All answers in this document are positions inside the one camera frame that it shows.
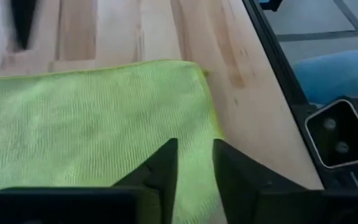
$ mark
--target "wooden surface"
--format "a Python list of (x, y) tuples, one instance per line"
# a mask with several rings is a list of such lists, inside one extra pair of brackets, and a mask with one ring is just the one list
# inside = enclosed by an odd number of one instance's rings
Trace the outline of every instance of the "wooden surface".
[(0, 4), (0, 75), (172, 58), (199, 63), (227, 142), (310, 189), (322, 188), (241, 0), (41, 1), (32, 48), (12, 52)]

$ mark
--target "microfiber towel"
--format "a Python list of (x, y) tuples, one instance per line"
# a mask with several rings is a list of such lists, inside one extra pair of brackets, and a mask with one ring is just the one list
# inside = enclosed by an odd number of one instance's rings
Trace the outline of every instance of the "microfiber towel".
[(204, 223), (218, 204), (221, 138), (202, 70), (161, 60), (0, 78), (0, 189), (108, 187), (178, 138), (174, 223)]

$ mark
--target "blue fabric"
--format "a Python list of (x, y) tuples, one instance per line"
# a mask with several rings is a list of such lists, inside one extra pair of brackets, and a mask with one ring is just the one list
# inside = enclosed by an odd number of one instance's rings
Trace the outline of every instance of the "blue fabric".
[(358, 50), (301, 61), (293, 71), (310, 103), (358, 96)]

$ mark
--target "black frame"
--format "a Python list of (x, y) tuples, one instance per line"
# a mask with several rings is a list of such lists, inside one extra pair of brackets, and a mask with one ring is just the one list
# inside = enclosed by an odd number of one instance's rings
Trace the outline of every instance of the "black frame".
[(263, 10), (277, 11), (283, 0), (270, 0), (269, 2), (259, 3)]

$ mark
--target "tile floor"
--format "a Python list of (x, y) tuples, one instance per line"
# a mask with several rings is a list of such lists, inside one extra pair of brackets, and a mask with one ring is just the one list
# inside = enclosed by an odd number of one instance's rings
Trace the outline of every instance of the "tile floor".
[(358, 0), (283, 0), (264, 12), (290, 64), (358, 49)]

